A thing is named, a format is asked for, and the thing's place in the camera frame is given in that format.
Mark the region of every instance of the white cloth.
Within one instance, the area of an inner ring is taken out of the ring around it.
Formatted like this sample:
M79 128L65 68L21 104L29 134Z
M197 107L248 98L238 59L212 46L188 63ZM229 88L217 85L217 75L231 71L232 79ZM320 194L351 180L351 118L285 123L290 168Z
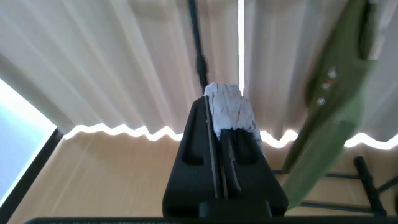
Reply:
M250 102L243 97L237 85L212 83L205 88L205 96L209 98L209 107L213 117L213 129L220 139L222 129L238 128L253 133L262 154L265 156Z

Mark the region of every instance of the corrugated metal sheet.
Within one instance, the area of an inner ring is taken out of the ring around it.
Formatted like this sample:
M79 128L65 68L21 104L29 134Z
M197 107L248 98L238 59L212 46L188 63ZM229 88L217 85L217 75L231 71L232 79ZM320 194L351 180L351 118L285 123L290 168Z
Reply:
M245 1L244 95L275 138L300 129L306 78L345 2ZM0 7L1 78L64 133L99 123L183 132L201 95L186 1L4 0ZM238 83L238 1L201 0L198 11L209 81ZM360 130L380 141L397 132L397 40L395 13Z

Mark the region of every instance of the metal rack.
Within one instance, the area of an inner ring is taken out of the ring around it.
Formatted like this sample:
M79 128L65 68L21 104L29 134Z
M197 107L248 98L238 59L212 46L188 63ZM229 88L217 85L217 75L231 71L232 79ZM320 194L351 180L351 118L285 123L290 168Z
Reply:
M380 187L375 188L373 184L373 177L370 174L369 169L362 156L358 156L354 159L354 165L358 173L357 175L329 173L326 175L326 177L360 180L366 192L366 196L368 197L370 207L332 205L327 203L315 203L315 202L306 202L306 201L302 202L300 206L310 207L310 208L341 210L348 212L368 213L368 214L373 214L374 216L386 216L387 212L385 211L380 201L380 194L382 194L392 186L398 184L398 175L388 180L385 184L382 184ZM284 174L281 170L273 170L273 173Z

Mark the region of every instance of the green cloth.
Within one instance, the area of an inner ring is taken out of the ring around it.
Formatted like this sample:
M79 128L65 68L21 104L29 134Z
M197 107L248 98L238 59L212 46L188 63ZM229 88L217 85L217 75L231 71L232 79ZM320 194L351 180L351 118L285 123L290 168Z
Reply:
M365 0L347 3L310 77L308 118L282 168L289 173L283 184L289 209L300 205L331 169L361 124L361 89L375 63L367 60L376 30L374 7Z

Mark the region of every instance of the hanging cord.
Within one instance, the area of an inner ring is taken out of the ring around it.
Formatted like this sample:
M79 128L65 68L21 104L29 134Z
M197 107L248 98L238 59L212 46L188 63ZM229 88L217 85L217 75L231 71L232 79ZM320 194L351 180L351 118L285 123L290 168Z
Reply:
M195 0L188 0L189 12L191 15L192 22L192 33L195 41L195 49L197 51L197 72L199 75L199 82L201 85L202 92L205 93L207 82L207 64L205 56L201 51L200 33L199 33L199 20L197 16L197 4Z

